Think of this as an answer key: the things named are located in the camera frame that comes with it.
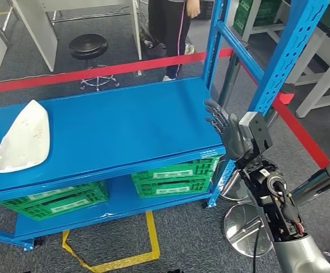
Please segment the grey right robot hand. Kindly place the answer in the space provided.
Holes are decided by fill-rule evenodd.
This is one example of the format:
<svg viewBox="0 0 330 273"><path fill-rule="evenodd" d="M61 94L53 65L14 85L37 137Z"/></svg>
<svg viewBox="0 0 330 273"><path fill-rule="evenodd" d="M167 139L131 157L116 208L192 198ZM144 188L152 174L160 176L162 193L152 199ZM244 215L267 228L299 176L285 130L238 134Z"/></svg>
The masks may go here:
<svg viewBox="0 0 330 273"><path fill-rule="evenodd" d="M235 114L229 114L211 99L205 100L204 103L206 110L212 116L207 117L206 121L211 123L220 135L228 158L237 161L251 148L251 143L242 135L239 125L239 120Z"/></svg>

